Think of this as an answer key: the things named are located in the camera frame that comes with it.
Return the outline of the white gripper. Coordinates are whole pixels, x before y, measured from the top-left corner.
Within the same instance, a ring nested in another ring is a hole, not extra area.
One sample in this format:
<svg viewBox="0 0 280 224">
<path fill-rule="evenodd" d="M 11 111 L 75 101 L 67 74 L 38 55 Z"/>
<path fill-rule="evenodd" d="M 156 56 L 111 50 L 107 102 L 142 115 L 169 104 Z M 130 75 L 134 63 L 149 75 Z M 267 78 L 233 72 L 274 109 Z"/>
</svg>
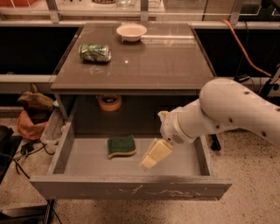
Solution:
<svg viewBox="0 0 280 224">
<path fill-rule="evenodd" d="M 155 138 L 143 154 L 139 167 L 143 171 L 148 171 L 172 153 L 172 145 L 183 145 L 194 142 L 194 138 L 189 137 L 179 124 L 179 113 L 181 107 L 172 111 L 159 111 L 157 113 L 161 121 L 160 133 L 164 139 Z"/>
</svg>

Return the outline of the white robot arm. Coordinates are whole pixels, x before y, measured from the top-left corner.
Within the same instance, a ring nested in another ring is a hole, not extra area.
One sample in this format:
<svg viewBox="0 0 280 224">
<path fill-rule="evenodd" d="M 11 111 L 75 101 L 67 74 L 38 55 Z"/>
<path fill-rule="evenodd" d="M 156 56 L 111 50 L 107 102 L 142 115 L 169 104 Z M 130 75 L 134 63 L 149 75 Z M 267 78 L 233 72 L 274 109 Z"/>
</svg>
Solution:
<svg viewBox="0 0 280 224">
<path fill-rule="evenodd" d="M 161 138 L 149 146 L 139 164 L 147 171 L 176 146 L 198 137 L 241 128 L 280 146 L 280 107 L 230 79 L 206 83 L 199 98 L 172 111 L 160 111 Z"/>
</svg>

